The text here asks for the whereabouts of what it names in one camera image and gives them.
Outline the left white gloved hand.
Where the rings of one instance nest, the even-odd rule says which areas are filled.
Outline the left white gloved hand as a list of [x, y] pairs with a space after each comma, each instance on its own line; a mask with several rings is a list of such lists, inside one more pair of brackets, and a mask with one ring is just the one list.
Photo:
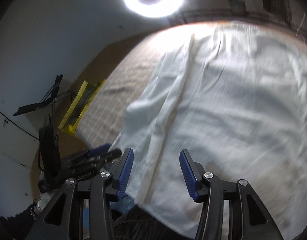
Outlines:
[[55, 192], [42, 193], [38, 200], [34, 200], [32, 204], [29, 205], [29, 211], [34, 220], [38, 218], [44, 208], [47, 206], [51, 198], [53, 198]]

